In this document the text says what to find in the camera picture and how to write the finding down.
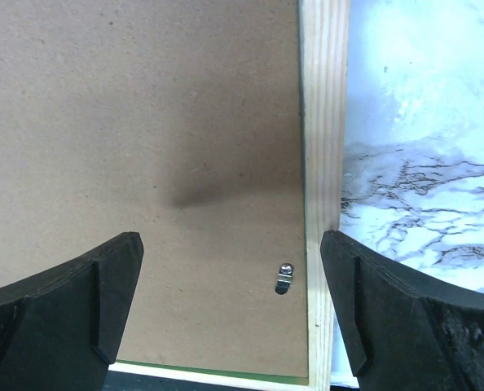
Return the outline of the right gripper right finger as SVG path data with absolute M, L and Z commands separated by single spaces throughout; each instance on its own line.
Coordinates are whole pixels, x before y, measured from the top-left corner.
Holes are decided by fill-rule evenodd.
M 484 294 L 393 261 L 340 231 L 320 254 L 361 390 L 484 390 Z

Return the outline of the brown frame backing board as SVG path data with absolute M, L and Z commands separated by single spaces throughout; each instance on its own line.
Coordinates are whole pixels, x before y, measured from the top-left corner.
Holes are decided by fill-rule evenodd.
M 120 360 L 304 377 L 294 1 L 0 1 L 0 287 L 143 241 Z

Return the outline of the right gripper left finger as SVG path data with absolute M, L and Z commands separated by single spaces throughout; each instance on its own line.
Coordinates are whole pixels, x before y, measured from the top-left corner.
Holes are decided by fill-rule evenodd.
M 143 261 L 139 233 L 0 288 L 0 390 L 101 390 Z

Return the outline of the wooden picture frame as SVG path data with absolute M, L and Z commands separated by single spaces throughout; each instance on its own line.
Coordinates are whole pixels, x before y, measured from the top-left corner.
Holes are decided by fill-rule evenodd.
M 118 362 L 111 371 L 129 378 L 145 376 L 165 382 L 181 380 L 193 389 L 224 386 L 254 390 L 328 390 L 331 386 L 335 310 L 320 256 L 328 229 L 338 229 L 345 134 L 347 53 L 351 3 L 301 1 L 298 6 L 303 130 L 307 383 L 294 384 L 269 375 L 150 366 Z

